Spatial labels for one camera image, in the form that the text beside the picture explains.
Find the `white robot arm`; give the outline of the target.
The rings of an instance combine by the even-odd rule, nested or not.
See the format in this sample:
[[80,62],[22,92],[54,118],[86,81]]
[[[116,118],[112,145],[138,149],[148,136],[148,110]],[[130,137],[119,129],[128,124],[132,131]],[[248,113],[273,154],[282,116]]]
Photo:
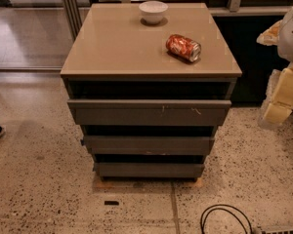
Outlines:
[[260,109],[259,126],[272,130],[293,112],[293,6],[282,20],[261,33],[257,42],[277,46],[278,55],[289,61],[282,71],[272,71]]

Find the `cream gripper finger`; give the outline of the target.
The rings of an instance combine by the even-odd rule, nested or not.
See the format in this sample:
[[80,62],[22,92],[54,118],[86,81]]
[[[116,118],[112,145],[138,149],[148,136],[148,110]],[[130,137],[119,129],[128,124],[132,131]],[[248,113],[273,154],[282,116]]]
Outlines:
[[280,25],[280,20],[274,23],[270,28],[258,36],[256,42],[265,46],[277,45]]
[[274,70],[268,85],[263,120],[281,125],[293,111],[293,62],[282,71]]

